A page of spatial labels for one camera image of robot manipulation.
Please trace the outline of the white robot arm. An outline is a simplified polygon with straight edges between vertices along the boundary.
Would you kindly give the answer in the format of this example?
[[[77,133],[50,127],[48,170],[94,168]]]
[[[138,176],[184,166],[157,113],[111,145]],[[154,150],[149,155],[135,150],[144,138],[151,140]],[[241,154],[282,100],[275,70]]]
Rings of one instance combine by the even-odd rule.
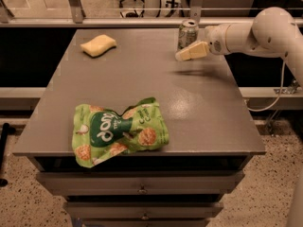
[[[281,8],[264,9],[250,23],[207,26],[199,44],[219,55],[277,56],[297,79],[302,78],[302,67],[294,60],[302,50],[302,35],[294,18]],[[266,154],[245,167],[243,183],[224,197],[227,205],[210,227],[297,227],[302,223],[302,139],[288,128],[263,141]]]

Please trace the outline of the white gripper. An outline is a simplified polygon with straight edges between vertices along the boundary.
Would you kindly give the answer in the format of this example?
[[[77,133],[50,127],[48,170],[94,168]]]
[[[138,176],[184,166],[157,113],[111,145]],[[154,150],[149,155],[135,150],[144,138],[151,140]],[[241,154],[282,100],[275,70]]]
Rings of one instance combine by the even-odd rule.
[[[189,61],[203,58],[207,56],[209,50],[215,55],[228,55],[229,50],[226,45],[226,32],[229,27],[229,24],[207,26],[205,28],[206,42],[196,41],[179,50],[175,54],[175,59],[178,61]]]

